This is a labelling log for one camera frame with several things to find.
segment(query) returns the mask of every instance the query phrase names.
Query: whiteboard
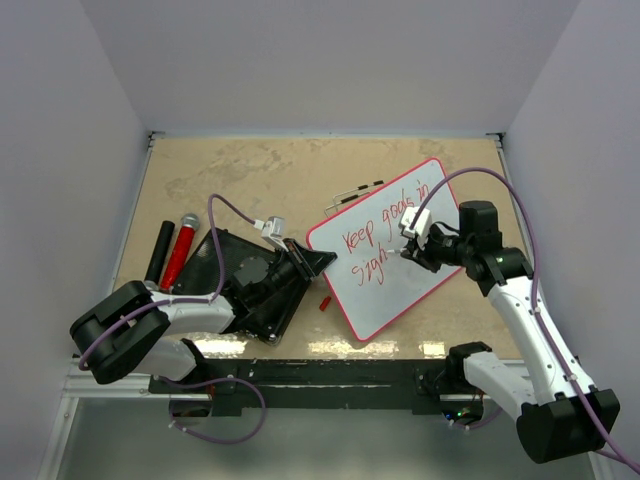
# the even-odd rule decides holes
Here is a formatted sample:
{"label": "whiteboard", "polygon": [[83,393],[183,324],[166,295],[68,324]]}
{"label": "whiteboard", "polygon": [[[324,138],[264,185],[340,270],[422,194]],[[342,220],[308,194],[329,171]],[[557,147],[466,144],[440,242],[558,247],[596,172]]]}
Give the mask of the whiteboard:
{"label": "whiteboard", "polygon": [[[366,341],[447,281],[459,268],[436,274],[387,250],[400,249],[398,222],[407,206],[418,206],[445,177],[440,160],[428,158],[307,233],[314,250],[336,252],[324,277],[356,338]],[[458,227],[458,205],[450,188],[429,201],[434,221]]]}

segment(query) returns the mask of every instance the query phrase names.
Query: small red object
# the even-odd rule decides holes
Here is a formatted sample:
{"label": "small red object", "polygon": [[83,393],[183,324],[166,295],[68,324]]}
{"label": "small red object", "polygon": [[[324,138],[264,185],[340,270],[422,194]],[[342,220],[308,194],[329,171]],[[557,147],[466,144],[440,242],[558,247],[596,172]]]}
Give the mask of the small red object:
{"label": "small red object", "polygon": [[327,305],[329,305],[330,301],[331,297],[326,297],[320,304],[320,310],[324,312],[327,309]]}
{"label": "small red object", "polygon": [[168,291],[173,285],[173,282],[176,281],[176,278],[178,278],[182,267],[184,267],[184,262],[187,260],[193,237],[199,226],[200,222],[198,221],[197,215],[188,213],[182,217],[182,228],[180,228],[180,233],[171,252],[169,263],[167,263],[167,269],[162,277],[162,282],[160,282],[161,290]]}

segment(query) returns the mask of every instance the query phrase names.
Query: cable connector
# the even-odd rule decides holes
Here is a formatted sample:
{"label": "cable connector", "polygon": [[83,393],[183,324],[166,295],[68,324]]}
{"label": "cable connector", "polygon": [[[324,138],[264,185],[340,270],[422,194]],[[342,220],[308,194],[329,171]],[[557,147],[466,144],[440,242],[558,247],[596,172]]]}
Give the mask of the cable connector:
{"label": "cable connector", "polygon": [[285,220],[282,217],[269,217],[262,227],[262,238],[272,247],[286,250],[284,244]]}

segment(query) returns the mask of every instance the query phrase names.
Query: gray wall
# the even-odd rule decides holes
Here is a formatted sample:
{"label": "gray wall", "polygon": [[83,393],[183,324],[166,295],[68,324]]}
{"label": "gray wall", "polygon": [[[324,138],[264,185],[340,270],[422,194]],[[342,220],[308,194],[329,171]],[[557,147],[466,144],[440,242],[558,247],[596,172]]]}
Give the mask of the gray wall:
{"label": "gray wall", "polygon": [[[640,3],[583,0],[515,122],[507,162],[542,249],[550,309],[640,459]],[[635,478],[624,467],[618,478]]]}
{"label": "gray wall", "polygon": [[77,0],[0,7],[0,478],[38,471],[73,351],[104,295],[144,129]]}
{"label": "gray wall", "polygon": [[82,0],[144,124],[504,131],[578,0]]}

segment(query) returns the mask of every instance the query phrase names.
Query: wooden table surface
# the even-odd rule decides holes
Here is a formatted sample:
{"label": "wooden table surface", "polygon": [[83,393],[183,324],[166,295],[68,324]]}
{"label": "wooden table surface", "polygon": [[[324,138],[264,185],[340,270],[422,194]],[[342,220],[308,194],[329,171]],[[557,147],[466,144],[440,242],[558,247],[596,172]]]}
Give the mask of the wooden table surface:
{"label": "wooden table surface", "polygon": [[[116,286],[144,277],[163,220],[172,220],[177,230],[185,213],[198,214],[203,226],[195,249],[207,231],[206,202],[213,192],[253,218],[285,217],[286,236],[304,245],[306,232],[325,218],[324,208],[333,195],[363,183],[389,181],[427,157],[439,158],[447,173],[470,166],[502,172],[490,139],[158,139]],[[467,174],[451,185],[459,202],[492,201],[505,245],[523,248],[511,199],[499,182]],[[261,244],[258,231],[221,203],[214,204],[214,214],[217,226]],[[194,333],[189,338],[210,358],[442,358],[449,347],[474,340],[489,344],[501,358],[520,358],[507,326],[463,272],[367,343],[354,337],[337,302],[324,312],[318,309],[327,295],[324,278],[316,279],[275,347],[237,335]]]}

